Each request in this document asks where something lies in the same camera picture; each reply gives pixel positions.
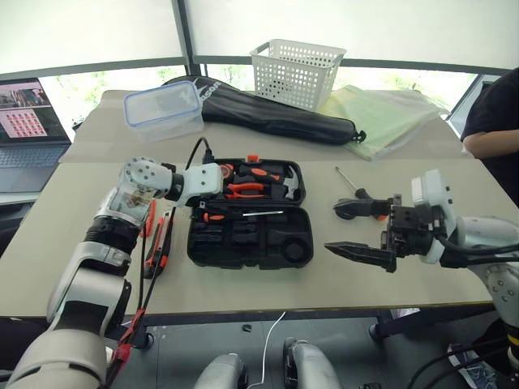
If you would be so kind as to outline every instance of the laptop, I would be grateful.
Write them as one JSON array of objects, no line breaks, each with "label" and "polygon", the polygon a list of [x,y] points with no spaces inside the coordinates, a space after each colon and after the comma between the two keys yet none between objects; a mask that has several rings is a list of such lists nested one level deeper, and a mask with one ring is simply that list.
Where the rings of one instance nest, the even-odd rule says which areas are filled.
[{"label": "laptop", "polygon": [[70,145],[38,79],[0,81],[0,193],[39,192]]}]

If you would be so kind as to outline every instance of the black tool case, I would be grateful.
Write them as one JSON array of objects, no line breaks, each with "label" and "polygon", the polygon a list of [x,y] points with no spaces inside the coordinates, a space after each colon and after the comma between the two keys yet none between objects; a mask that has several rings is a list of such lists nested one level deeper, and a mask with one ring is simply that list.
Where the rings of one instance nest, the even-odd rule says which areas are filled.
[{"label": "black tool case", "polygon": [[[288,160],[259,160],[251,156],[247,160],[219,159],[215,163],[232,166],[235,172],[224,179],[224,188],[229,184],[258,182],[252,175],[238,175],[242,166],[262,169],[281,177],[291,177],[295,172],[298,188],[293,199],[286,198],[287,188],[279,183],[265,184],[261,193],[257,190],[241,192],[242,195],[264,195],[263,198],[229,199],[227,195],[232,193],[226,189],[227,193],[224,191],[216,197],[201,198],[193,207],[187,240],[187,254],[193,262],[199,266],[226,269],[239,269],[243,265],[279,269],[303,267],[310,262],[314,248],[310,218],[299,207],[306,191],[298,164]],[[240,217],[248,212],[279,211],[283,213]],[[204,221],[207,215],[219,214],[231,216],[224,220]]]}]

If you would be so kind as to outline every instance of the person's arm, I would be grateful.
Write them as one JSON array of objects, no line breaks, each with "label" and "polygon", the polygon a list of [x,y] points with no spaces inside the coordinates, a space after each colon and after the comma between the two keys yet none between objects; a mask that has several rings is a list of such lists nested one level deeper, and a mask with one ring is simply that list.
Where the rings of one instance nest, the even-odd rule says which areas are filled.
[{"label": "person's arm", "polygon": [[465,137],[463,144],[476,158],[504,156],[519,151],[519,129],[478,132]]}]

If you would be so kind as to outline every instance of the hammer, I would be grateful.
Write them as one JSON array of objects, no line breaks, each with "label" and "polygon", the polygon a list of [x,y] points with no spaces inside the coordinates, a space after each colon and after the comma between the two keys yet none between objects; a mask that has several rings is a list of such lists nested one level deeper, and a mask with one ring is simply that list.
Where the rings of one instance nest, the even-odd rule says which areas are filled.
[{"label": "hammer", "polygon": [[293,200],[294,199],[294,191],[299,188],[299,178],[295,173],[294,168],[289,166],[290,173],[292,177],[282,176],[280,174],[270,173],[267,170],[258,169],[258,168],[250,168],[247,165],[241,165],[238,174],[240,176],[251,175],[258,182],[267,182],[273,184],[282,184],[286,186],[287,192],[285,195],[286,199]]}]

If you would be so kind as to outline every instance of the laptop screen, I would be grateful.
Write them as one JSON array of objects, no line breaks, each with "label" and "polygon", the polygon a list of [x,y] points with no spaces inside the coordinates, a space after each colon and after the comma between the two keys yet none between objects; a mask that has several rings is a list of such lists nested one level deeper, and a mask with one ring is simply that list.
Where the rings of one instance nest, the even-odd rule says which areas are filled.
[{"label": "laptop screen", "polygon": [[0,145],[68,140],[38,79],[0,81]]}]

